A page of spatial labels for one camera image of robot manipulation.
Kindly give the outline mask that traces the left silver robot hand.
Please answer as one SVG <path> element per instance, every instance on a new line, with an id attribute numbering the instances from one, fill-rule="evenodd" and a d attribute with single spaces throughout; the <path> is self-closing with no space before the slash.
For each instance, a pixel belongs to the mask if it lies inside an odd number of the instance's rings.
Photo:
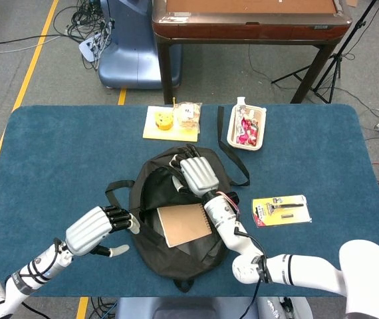
<path id="1" fill-rule="evenodd" d="M 88 253 L 102 255 L 109 258 L 125 253 L 128 245 L 108 248 L 100 243 L 109 234 L 128 230 L 137 235 L 140 232 L 140 223 L 127 210 L 117 206 L 96 206 L 66 230 L 65 245 L 74 256 L 83 256 Z"/>

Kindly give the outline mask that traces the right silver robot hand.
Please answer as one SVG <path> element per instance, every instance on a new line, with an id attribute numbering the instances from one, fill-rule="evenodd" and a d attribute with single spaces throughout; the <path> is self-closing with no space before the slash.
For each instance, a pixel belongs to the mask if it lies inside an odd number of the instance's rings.
<path id="1" fill-rule="evenodd" d="M 169 166 L 177 169 L 186 181 L 189 190 L 197 197 L 219 189 L 219 180 L 208 160 L 193 144 L 178 148 Z"/>

